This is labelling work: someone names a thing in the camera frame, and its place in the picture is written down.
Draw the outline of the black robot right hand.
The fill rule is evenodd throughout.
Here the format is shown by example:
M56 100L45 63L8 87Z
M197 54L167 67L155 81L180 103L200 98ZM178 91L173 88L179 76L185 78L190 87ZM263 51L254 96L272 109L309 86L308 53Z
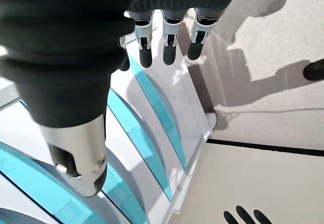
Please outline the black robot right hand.
M41 128L57 171L82 196L107 174L106 103L111 74L127 69L123 36L135 33L150 67L151 20L163 13L167 65L180 25L196 9L188 58L196 60L232 0L1 0L1 75L15 83Z

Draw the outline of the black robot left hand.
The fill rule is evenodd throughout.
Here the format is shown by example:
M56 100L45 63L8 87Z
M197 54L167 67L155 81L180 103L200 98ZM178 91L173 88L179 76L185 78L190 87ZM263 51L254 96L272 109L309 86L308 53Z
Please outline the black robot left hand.
M242 206L237 205L235 209L236 209L236 213L244 223L256 224L256 222L251 217L251 215ZM253 215L260 224L272 224L271 220L259 209L254 209ZM229 211L224 211L223 216L227 223L238 224L238 221Z

